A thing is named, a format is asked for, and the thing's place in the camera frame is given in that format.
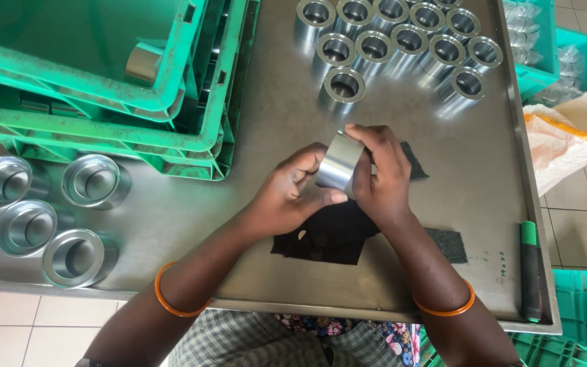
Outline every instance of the crate handle hole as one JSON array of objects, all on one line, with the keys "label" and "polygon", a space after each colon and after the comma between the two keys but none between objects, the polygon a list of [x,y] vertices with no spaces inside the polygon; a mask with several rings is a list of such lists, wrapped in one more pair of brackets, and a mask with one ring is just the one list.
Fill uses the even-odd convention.
[{"label": "crate handle hole", "polygon": [[222,86],[225,81],[226,81],[226,72],[222,70],[221,72],[218,73],[218,83],[216,83],[216,84],[219,86]]},{"label": "crate handle hole", "polygon": [[187,11],[184,12],[184,19],[183,22],[187,24],[192,23],[192,19],[194,18],[194,13],[196,12],[196,6],[193,4],[187,5]]}]

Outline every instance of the person's left hand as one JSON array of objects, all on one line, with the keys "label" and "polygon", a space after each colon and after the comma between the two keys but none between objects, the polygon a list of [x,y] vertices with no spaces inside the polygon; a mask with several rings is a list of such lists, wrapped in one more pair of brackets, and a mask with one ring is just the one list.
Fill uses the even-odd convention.
[{"label": "person's left hand", "polygon": [[327,147],[314,143],[278,164],[253,200],[238,215],[243,230],[255,240],[289,233],[324,206],[348,197],[337,189],[301,190],[318,171]]}]

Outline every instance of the green marker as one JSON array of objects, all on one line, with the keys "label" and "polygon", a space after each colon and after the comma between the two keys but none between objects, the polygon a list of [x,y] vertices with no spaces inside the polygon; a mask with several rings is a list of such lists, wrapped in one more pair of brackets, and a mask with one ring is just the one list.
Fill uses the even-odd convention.
[{"label": "green marker", "polygon": [[531,322],[539,322],[542,318],[540,300],[540,253],[534,222],[522,222],[522,315]]}]

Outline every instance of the fingernail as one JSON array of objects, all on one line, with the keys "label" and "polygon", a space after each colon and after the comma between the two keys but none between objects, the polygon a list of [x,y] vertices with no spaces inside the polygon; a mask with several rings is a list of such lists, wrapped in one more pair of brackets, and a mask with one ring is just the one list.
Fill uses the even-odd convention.
[{"label": "fingernail", "polygon": [[348,196],[344,193],[334,193],[332,194],[332,203],[344,203],[348,201]]}]

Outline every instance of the orange bangle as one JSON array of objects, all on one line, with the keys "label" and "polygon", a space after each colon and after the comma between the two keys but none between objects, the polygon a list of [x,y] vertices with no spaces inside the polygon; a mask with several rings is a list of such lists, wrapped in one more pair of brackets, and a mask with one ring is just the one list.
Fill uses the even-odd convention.
[{"label": "orange bangle", "polygon": [[164,273],[165,270],[167,270],[169,268],[169,266],[175,264],[175,261],[172,261],[171,263],[168,263],[167,265],[164,265],[162,267],[162,269],[160,269],[160,271],[158,272],[158,275],[155,277],[155,295],[158,296],[158,301],[160,301],[160,304],[167,309],[168,312],[171,312],[173,314],[175,314],[176,316],[180,316],[180,317],[194,317],[194,316],[198,316],[201,312],[203,312],[206,308],[208,308],[208,305],[210,304],[210,301],[212,301],[212,298],[210,298],[208,300],[208,303],[206,303],[202,309],[200,309],[199,311],[196,312],[180,312],[176,309],[174,309],[172,306],[170,306],[167,301],[164,300],[164,297],[162,296],[162,293],[160,292],[160,279],[162,279],[162,273]]},{"label": "orange bangle", "polygon": [[466,282],[466,284],[468,285],[468,288],[470,289],[470,299],[468,300],[468,303],[466,303],[465,306],[459,308],[458,310],[450,311],[450,312],[432,311],[432,310],[429,310],[428,308],[423,307],[420,303],[418,303],[418,301],[415,299],[415,297],[413,297],[413,301],[416,303],[416,305],[418,305],[419,309],[421,309],[424,312],[429,313],[430,315],[441,316],[441,317],[460,315],[461,313],[468,311],[472,307],[472,305],[475,303],[475,290],[472,288],[472,285],[470,285],[470,283],[466,279],[463,279],[463,281]]}]

